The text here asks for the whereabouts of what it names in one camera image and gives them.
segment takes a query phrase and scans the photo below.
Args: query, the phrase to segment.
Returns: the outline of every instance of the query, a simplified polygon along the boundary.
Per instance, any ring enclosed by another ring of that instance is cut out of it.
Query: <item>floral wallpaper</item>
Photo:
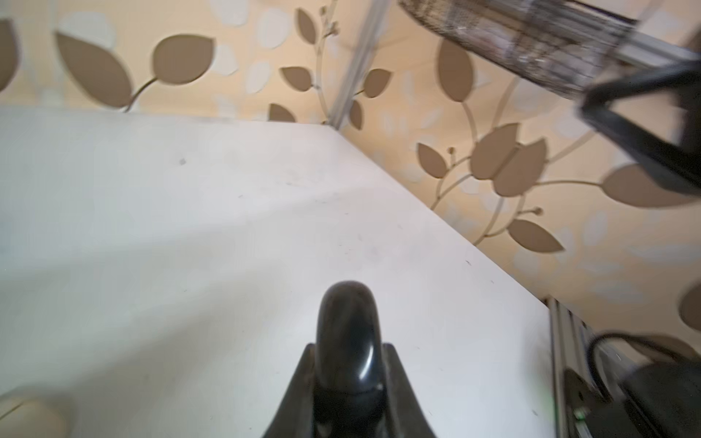
[[[693,0],[590,3],[680,45],[701,17]],[[648,95],[615,110],[673,140],[673,102]],[[701,199],[660,188],[576,105],[394,4],[341,132],[537,297],[598,329],[701,349]]]
[[[323,123],[370,0],[0,0],[0,104]]]

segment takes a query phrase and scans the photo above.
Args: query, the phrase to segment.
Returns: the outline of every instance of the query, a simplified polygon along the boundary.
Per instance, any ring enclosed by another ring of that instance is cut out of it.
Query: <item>white table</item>
[[[328,127],[4,107],[0,239],[0,393],[75,437],[260,437],[344,279],[438,437],[554,434],[546,307]]]

